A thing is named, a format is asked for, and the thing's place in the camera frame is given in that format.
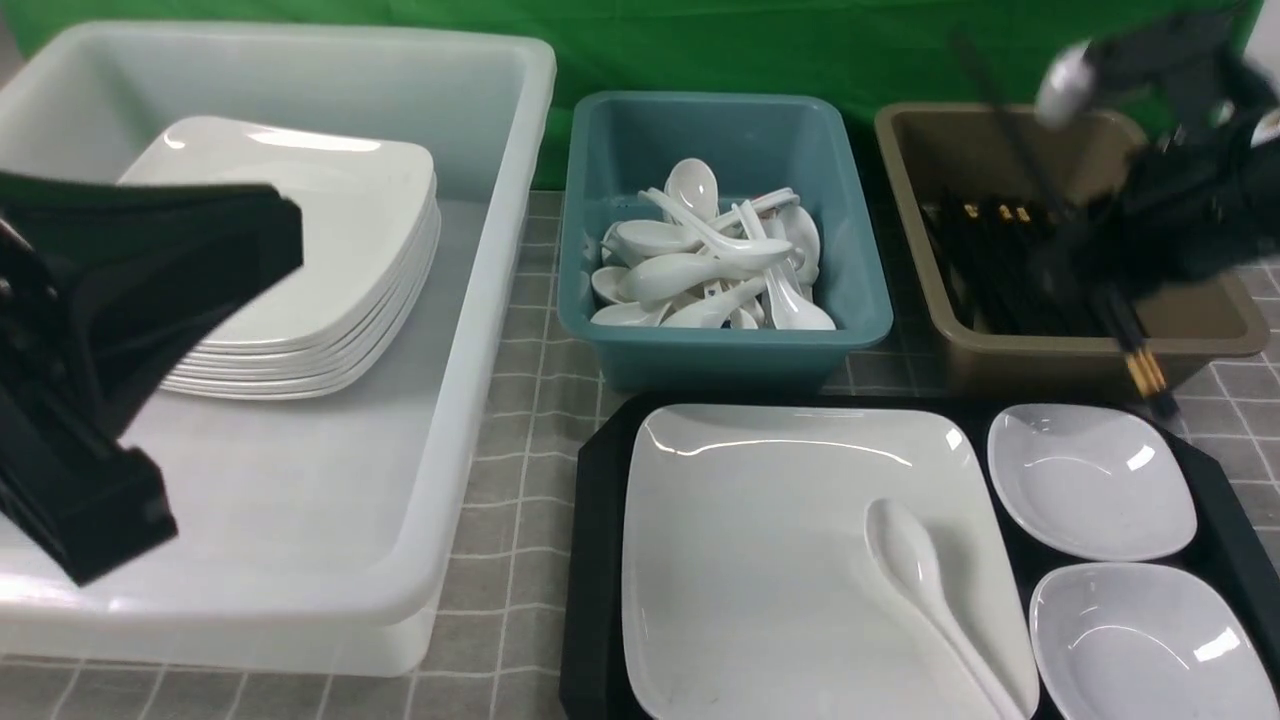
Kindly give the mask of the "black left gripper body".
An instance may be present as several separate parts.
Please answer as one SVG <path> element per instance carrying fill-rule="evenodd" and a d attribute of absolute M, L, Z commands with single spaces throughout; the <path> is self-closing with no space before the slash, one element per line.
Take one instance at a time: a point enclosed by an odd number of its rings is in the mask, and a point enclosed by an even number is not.
<path fill-rule="evenodd" d="M 77 585 L 177 537 L 120 438 L 175 365 L 305 263 L 265 183 L 1 178 L 3 515 Z"/>

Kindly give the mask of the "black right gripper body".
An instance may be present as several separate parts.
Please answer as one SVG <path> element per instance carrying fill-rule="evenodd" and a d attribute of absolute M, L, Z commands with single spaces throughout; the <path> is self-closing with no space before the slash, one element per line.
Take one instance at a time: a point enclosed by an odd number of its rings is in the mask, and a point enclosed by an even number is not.
<path fill-rule="evenodd" d="M 1240 14 L 1238 5 L 1180 10 L 1088 38 L 1085 111 L 1152 92 L 1174 119 L 1129 156 L 1114 191 L 1120 208 L 1102 261 L 1123 291 L 1198 282 L 1277 252 L 1277 90 L 1233 46 Z"/>

